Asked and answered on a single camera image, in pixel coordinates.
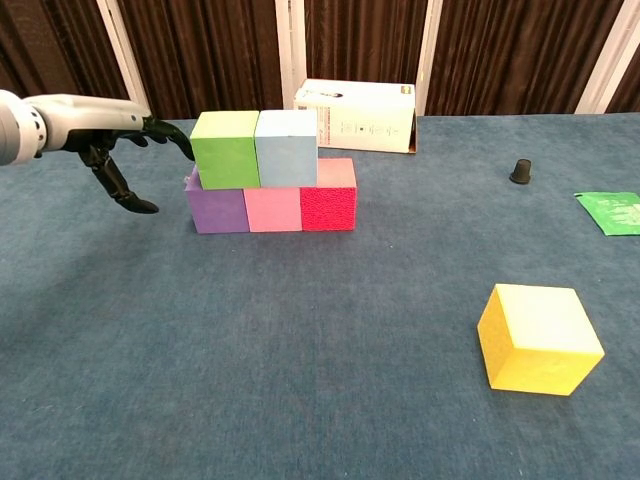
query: green block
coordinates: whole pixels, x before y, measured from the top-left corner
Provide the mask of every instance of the green block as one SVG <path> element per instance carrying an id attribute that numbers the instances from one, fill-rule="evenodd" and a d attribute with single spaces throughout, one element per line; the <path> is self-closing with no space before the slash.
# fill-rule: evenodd
<path id="1" fill-rule="evenodd" d="M 254 134 L 259 112 L 202 112 L 191 146 L 205 190 L 260 187 Z"/>

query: stacked blocks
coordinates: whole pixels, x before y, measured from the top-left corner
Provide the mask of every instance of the stacked blocks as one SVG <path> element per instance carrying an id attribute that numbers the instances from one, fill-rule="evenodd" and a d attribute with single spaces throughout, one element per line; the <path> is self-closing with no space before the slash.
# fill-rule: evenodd
<path id="1" fill-rule="evenodd" d="M 198 233 L 354 230 L 350 158 L 318 158 L 313 110 L 204 112 L 186 194 Z"/>

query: green packet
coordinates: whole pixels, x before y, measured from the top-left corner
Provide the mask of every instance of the green packet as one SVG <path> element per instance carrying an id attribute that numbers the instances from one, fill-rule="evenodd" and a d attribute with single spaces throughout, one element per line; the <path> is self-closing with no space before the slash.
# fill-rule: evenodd
<path id="1" fill-rule="evenodd" d="M 640 197 L 632 192 L 581 192 L 574 196 L 605 235 L 640 235 Z"/>

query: robotic hand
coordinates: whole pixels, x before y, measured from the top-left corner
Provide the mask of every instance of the robotic hand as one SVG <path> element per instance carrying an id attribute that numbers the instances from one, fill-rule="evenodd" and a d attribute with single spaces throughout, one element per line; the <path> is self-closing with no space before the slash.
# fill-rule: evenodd
<path id="1" fill-rule="evenodd" d="M 119 138 L 146 147 L 145 137 L 158 143 L 171 140 L 194 160 L 189 139 L 177 127 L 129 100 L 78 95 L 20 99 L 0 90 L 0 166 L 24 163 L 48 151 L 76 152 L 118 204 L 135 213 L 156 213 L 158 207 L 129 190 L 109 155 Z"/>

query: foam block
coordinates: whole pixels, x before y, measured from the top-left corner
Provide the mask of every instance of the foam block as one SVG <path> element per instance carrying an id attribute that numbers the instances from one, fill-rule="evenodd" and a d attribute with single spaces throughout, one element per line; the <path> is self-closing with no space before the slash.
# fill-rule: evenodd
<path id="1" fill-rule="evenodd" d="M 265 110 L 256 125 L 260 185 L 313 187 L 317 180 L 315 110 Z"/>
<path id="2" fill-rule="evenodd" d="M 259 112 L 203 112 L 190 140 L 205 190 L 260 186 L 254 134 Z"/>
<path id="3" fill-rule="evenodd" d="M 185 191 L 198 233 L 249 231 L 242 190 L 204 190 L 194 167 Z"/>
<path id="4" fill-rule="evenodd" d="M 570 395 L 604 357 L 571 288 L 495 285 L 478 335 L 497 390 Z"/>
<path id="5" fill-rule="evenodd" d="M 251 188 L 244 191 L 252 232 L 302 230 L 299 188 Z"/>
<path id="6" fill-rule="evenodd" d="M 354 230 L 358 188 L 350 158 L 319 158 L 318 184 L 300 189 L 302 230 Z"/>

